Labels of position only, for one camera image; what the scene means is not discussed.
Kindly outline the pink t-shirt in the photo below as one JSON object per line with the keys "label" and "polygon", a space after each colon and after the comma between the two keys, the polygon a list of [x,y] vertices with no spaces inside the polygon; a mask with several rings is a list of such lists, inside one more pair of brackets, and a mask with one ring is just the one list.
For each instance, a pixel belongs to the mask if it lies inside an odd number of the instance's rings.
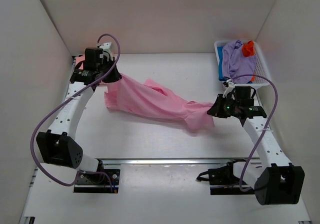
{"label": "pink t-shirt", "polygon": [[123,111],[145,118],[184,121],[190,130],[213,128],[213,118],[207,114],[210,102],[187,101],[172,90],[147,79],[143,84],[122,75],[107,83],[105,105],[110,110]]}

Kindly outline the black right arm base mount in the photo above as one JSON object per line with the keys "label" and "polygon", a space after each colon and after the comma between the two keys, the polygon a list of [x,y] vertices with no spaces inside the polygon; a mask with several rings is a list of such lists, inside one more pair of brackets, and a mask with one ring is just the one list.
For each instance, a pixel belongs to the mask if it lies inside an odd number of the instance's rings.
{"label": "black right arm base mount", "polygon": [[246,192],[240,190],[240,179],[233,173],[235,163],[235,160],[228,160],[226,163],[209,165],[207,171],[201,172],[195,180],[208,182],[210,195],[253,195],[251,187]]}

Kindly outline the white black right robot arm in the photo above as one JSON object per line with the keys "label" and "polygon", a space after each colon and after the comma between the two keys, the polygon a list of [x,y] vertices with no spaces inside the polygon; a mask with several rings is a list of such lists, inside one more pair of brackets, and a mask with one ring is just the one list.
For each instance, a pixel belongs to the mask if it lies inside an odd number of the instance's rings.
{"label": "white black right robot arm", "polygon": [[281,150],[268,126],[268,116],[262,106],[256,106],[256,90],[251,86],[226,84],[226,90],[219,94],[208,110],[213,117],[237,118],[250,136],[261,165],[250,163],[249,159],[230,160],[221,167],[208,170],[212,194],[225,194],[215,188],[237,185],[249,187],[249,193],[256,196],[261,205],[297,204],[304,182],[304,170],[295,166]]}

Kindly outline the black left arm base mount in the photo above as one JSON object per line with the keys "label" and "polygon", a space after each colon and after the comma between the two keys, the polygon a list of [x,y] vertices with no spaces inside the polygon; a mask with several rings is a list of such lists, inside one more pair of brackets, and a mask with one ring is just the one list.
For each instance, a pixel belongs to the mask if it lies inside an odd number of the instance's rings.
{"label": "black left arm base mount", "polygon": [[120,183],[120,164],[109,164],[100,160],[95,174],[80,173],[76,177],[74,193],[117,194]]}

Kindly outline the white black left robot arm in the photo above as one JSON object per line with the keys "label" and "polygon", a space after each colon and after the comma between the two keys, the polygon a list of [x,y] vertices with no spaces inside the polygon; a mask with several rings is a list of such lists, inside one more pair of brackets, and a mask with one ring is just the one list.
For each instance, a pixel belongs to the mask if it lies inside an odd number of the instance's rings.
{"label": "white black left robot arm", "polygon": [[85,171],[94,183],[104,179],[105,171],[98,159],[84,154],[75,141],[75,135],[86,104],[100,82],[111,83],[121,79],[113,66],[115,57],[111,46],[108,42],[85,50],[84,60],[76,65],[69,81],[65,97],[69,102],[59,110],[48,130],[39,132],[36,137],[45,163]]}

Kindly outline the lavender t-shirt in basket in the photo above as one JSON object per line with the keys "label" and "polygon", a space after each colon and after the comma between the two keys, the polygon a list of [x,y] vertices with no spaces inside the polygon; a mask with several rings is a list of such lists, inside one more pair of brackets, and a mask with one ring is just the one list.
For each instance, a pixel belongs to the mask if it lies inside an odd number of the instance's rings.
{"label": "lavender t-shirt in basket", "polygon": [[235,84],[247,84],[253,80],[253,74],[256,68],[256,56],[244,57],[242,53],[243,43],[241,40],[236,40],[227,43],[230,49],[233,50],[229,72],[231,79]]}

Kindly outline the folded salmon t-shirt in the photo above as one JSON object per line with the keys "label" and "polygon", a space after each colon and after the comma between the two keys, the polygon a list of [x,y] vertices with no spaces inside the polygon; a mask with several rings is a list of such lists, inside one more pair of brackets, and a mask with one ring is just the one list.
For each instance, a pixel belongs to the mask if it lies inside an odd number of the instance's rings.
{"label": "folded salmon t-shirt", "polygon": [[103,58],[81,56],[76,60],[74,71],[70,82],[81,82],[84,85],[90,85],[103,75]]}

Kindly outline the aluminium table edge rail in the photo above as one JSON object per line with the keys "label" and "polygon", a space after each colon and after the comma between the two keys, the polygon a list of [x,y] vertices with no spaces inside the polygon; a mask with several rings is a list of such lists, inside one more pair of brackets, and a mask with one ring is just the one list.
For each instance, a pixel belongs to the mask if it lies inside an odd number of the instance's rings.
{"label": "aluminium table edge rail", "polygon": [[104,164],[131,164],[131,165],[172,165],[172,164],[217,164],[227,163],[229,161],[246,161],[244,158],[109,158],[102,159]]}

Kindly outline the orange garment in basket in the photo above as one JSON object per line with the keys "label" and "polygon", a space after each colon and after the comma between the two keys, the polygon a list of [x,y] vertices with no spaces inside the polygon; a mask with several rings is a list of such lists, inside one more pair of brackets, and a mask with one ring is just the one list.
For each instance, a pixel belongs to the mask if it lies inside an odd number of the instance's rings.
{"label": "orange garment in basket", "polygon": [[255,55],[255,48],[254,48],[253,41],[248,41],[247,43],[243,44],[242,54],[244,57],[251,57]]}

